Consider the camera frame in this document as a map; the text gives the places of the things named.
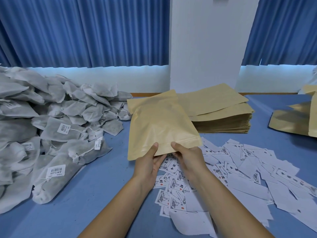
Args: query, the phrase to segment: white tag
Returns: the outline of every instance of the white tag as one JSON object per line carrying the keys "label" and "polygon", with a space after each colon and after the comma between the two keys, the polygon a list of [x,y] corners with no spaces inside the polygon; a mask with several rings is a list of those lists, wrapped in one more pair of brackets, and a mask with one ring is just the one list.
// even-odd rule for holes
{"label": "white tag", "polygon": [[46,179],[57,177],[57,176],[64,176],[65,168],[66,168],[66,164],[56,165],[56,166],[48,168],[46,173]]}
{"label": "white tag", "polygon": [[66,134],[68,134],[69,129],[70,129],[70,125],[62,123],[62,124],[60,124],[57,132],[60,134],[66,135]]}
{"label": "white tag", "polygon": [[18,104],[17,102],[10,100],[10,101],[6,101],[2,103],[4,106],[6,106],[9,109],[13,109],[13,108],[18,108],[21,107],[20,104]]}
{"label": "white tag", "polygon": [[98,139],[95,141],[95,150],[99,150],[99,149],[100,149],[101,143],[102,143],[102,137],[98,138]]}
{"label": "white tag", "polygon": [[32,142],[23,143],[22,145],[24,146],[25,151],[30,151],[30,150],[34,150],[35,149]]}

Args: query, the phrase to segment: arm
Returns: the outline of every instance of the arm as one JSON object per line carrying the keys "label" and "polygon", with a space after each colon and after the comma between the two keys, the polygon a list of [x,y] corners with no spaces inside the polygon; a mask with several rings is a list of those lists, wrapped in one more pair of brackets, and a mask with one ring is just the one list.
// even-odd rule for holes
{"label": "arm", "polygon": [[154,143],[143,157],[135,161],[132,178],[78,238],[125,237],[141,204],[153,188],[159,167],[166,157],[153,157],[158,146]]}
{"label": "arm", "polygon": [[206,204],[220,233],[226,238],[274,238],[274,236],[240,203],[207,168],[198,147],[187,149],[175,142],[186,177],[194,184]]}

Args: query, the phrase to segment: blue tabletop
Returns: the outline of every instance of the blue tabletop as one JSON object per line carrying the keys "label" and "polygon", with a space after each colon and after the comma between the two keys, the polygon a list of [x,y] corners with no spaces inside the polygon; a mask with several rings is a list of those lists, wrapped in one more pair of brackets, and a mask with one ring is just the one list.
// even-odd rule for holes
{"label": "blue tabletop", "polygon": [[[275,109],[287,109],[286,105],[309,101],[311,97],[247,97],[248,103],[256,111],[248,134],[202,136],[218,146],[231,138],[240,143],[272,149],[279,159],[288,160],[300,168],[297,174],[299,178],[317,187],[317,140],[267,127]],[[104,136],[113,150],[88,164],[50,203],[39,205],[28,199],[0,215],[0,238],[77,237],[133,174],[134,162],[127,160],[130,122],[124,122],[123,126],[124,130],[117,136]],[[149,193],[127,237],[185,237],[177,231],[171,219],[159,216],[160,206],[154,203],[157,193],[158,189]],[[275,205],[269,205],[269,209],[274,218],[269,221],[269,230],[276,238],[317,237],[317,233],[289,213],[277,209]]]}

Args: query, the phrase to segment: blue curtain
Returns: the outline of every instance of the blue curtain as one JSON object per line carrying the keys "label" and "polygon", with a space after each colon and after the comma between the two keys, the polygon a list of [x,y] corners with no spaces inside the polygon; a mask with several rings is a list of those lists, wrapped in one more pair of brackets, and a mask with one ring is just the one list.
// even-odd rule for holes
{"label": "blue curtain", "polygon": [[170,0],[0,3],[3,66],[91,68],[168,64]]}
{"label": "blue curtain", "polygon": [[317,0],[260,0],[242,65],[317,65]]}

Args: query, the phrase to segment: brown trim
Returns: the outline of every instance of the brown trim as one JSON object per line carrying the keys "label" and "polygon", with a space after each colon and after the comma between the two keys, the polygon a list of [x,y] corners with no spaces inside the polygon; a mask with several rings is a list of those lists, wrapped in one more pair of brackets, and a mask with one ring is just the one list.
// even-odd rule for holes
{"label": "brown trim", "polygon": [[[133,97],[152,97],[161,93],[131,93]],[[297,93],[240,93],[241,95],[249,95],[249,94],[297,94]]]}

